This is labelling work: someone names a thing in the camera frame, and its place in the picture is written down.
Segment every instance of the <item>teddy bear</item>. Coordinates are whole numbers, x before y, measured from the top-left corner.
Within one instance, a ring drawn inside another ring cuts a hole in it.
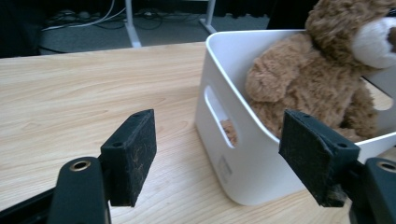
[[[275,42],[247,72],[248,103],[276,137],[285,109],[309,114],[347,139],[376,133],[362,79],[396,64],[396,0],[319,0],[305,30]],[[222,122],[233,144],[230,120]]]

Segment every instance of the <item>storage box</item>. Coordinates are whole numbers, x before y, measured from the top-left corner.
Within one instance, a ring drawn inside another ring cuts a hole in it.
[[[273,136],[250,109],[244,86],[248,69],[278,39],[300,31],[216,33],[206,40],[206,55],[196,110],[196,127],[227,195],[244,205],[286,196],[304,185],[278,154]],[[396,67],[367,79],[395,99]],[[359,142],[360,161],[396,145],[396,106],[379,111],[378,135]],[[230,119],[237,145],[229,142],[220,121]]]

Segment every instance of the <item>light wood tabletop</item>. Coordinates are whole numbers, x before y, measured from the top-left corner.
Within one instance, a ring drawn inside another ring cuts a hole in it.
[[[136,206],[113,223],[349,223],[306,190],[243,206],[222,191],[194,125],[204,43],[0,60],[0,210],[97,157],[133,113],[155,111],[158,152]]]

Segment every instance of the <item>teddy bear snout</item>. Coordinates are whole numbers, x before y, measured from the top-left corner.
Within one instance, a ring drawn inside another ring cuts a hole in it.
[[[388,42],[393,46],[391,51],[396,53],[396,27],[389,29]]]

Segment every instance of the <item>cable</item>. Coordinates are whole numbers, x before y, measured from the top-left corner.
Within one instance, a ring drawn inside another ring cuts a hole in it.
[[[43,46],[38,46],[38,47],[40,49],[44,49],[44,50],[51,51],[51,52],[54,52],[54,53],[67,53],[67,52],[64,52],[64,51],[59,51],[57,49],[49,49],[49,48],[46,48],[46,47],[43,47]]]
[[[97,21],[92,21],[92,22],[88,22],[88,23],[84,23],[84,24],[75,24],[75,25],[70,25],[70,24],[69,24],[69,25],[51,26],[51,27],[48,27],[48,28],[43,29],[42,31],[48,31],[48,30],[54,30],[54,29],[61,29],[61,28],[66,28],[66,27],[84,27],[84,26],[94,25],[94,24],[100,23],[100,22],[102,22],[102,21],[106,21],[106,20],[108,20],[108,15],[109,15],[109,14],[111,13],[111,11],[113,10],[114,3],[115,3],[115,0],[112,0],[112,1],[111,1],[110,9],[108,10],[107,14],[106,14],[103,18],[101,18],[101,19],[99,19],[99,20],[97,20]]]

